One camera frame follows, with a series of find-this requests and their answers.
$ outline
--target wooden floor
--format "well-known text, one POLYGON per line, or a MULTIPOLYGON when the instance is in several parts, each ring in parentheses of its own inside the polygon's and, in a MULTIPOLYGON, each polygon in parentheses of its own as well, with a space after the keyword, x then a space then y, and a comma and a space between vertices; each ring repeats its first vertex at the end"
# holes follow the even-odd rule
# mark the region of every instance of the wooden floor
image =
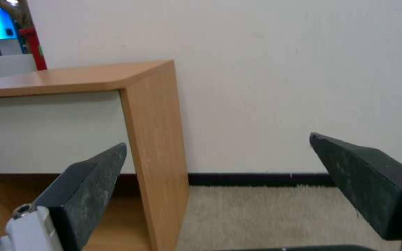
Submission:
POLYGON ((102 222, 93 232, 88 250, 151 250, 140 197, 116 196, 110 201, 102 222))
MULTIPOLYGON (((57 175, 0 175, 0 235, 18 205, 33 201, 57 175)), ((134 178, 120 177, 102 222, 84 250, 151 250, 142 201, 134 178)))

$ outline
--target white panel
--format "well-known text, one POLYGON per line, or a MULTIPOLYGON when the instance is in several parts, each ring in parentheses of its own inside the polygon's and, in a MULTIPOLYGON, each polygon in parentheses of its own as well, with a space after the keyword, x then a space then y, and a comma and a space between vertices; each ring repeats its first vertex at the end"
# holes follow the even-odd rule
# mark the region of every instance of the white panel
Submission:
POLYGON ((17 39, 0 40, 1 55, 18 55, 23 54, 20 42, 17 39))
POLYGON ((37 70, 32 54, 0 56, 0 78, 37 70))
POLYGON ((120 142, 134 173, 118 92, 0 98, 0 173, 61 173, 120 142))
POLYGON ((49 67, 176 60, 190 172, 324 172, 311 131, 402 162, 402 1, 29 5, 49 67))

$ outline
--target beige carpet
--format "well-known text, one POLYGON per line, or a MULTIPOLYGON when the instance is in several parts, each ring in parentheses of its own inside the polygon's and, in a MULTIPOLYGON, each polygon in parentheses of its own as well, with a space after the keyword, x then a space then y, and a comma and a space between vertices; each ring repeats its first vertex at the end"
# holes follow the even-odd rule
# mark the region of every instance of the beige carpet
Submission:
POLYGON ((178 250, 357 244, 398 251, 336 188, 191 187, 178 250))

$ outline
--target desk top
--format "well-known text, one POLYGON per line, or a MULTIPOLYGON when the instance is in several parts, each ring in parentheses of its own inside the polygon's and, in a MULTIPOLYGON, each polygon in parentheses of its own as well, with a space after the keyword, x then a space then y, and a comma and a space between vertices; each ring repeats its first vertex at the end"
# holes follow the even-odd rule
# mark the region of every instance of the desk top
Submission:
POLYGON ((41 70, 0 78, 0 97, 122 89, 172 60, 41 70))

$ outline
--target wood grain surface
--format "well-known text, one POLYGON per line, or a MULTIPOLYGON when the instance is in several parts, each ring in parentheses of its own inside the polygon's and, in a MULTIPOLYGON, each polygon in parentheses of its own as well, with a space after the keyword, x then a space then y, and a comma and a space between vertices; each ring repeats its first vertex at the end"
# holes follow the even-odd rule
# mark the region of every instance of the wood grain surface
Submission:
MULTIPOLYGON (((34 201, 58 175, 0 175, 0 235, 17 206, 34 201)), ((119 178, 102 222, 84 250, 150 251, 142 201, 133 178, 119 178)))
POLYGON ((172 61, 41 70, 0 78, 0 97, 117 90, 172 61))
POLYGON ((174 250, 188 176, 173 63, 121 90, 134 166, 154 250, 174 250))

